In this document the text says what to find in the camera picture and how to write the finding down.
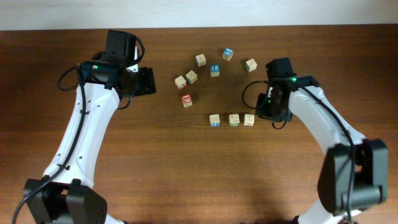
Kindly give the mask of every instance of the wooden table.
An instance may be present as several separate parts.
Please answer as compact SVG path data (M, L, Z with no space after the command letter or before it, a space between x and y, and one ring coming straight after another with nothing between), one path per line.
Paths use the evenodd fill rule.
M133 99L109 123L94 189L110 214L131 223L271 223L310 208L323 154L303 123L228 126L229 114L254 113L242 104L243 88L267 78L267 62L290 57L351 125L389 146L389 198L355 219L398 223L397 25L127 31L144 42L140 66L154 69L158 92ZM26 179L41 178L65 132L76 94L57 89L59 76L103 50L106 34L0 32L0 223L10 223ZM230 62L221 58L225 47L234 49ZM206 66L196 66L199 54ZM248 73L250 58L258 66ZM220 77L210 77L211 64L220 64ZM179 90L174 78L190 70L198 81ZM249 89L248 103L265 90ZM186 93L189 108L181 102ZM221 127L211 128L216 113ZM33 223L27 207L19 223Z

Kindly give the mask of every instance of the white background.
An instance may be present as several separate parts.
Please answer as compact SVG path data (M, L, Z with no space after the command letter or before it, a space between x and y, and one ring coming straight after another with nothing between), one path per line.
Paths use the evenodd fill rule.
M0 30L398 23L398 0L0 0Z

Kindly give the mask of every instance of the blue block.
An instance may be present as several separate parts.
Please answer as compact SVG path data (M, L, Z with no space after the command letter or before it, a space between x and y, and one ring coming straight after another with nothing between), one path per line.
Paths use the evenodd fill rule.
M220 71L220 65L212 65L210 66L211 72L219 72Z
M232 49L226 48L224 50L224 54L227 56L231 56L233 53L234 53L234 50L232 50Z

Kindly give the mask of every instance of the toy block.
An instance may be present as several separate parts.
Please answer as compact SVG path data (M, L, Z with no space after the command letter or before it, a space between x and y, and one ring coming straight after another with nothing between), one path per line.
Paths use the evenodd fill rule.
M234 54L234 50L225 48L224 53L223 53L223 59L229 61L229 60L231 60L233 54Z
M201 67L202 65L206 65L206 58L204 54L198 55L196 57L196 60L199 67Z
M181 99L182 99L182 104L184 105L184 107L192 106L192 97L191 97L191 95L183 95L181 97Z
M221 126L220 116L218 114L210 115L210 126L211 127Z
M188 74L185 75L185 78L187 78L189 84L194 83L196 80L198 80L198 75L194 72L188 72Z
M245 114L244 115L244 123L243 125L246 126L253 126L254 125L254 115L252 114Z
M178 88L181 90L182 88L186 87L187 81L185 81L184 77L179 76L175 80L175 84L178 86Z
M239 125L239 115L238 114L231 114L229 116L229 125L230 126L238 126Z
M210 75L212 77L217 77L220 75L220 66L219 65L212 65L210 66Z
M257 63L254 61L254 59L250 59L246 62L244 66L249 72L253 71L254 69L257 68Z

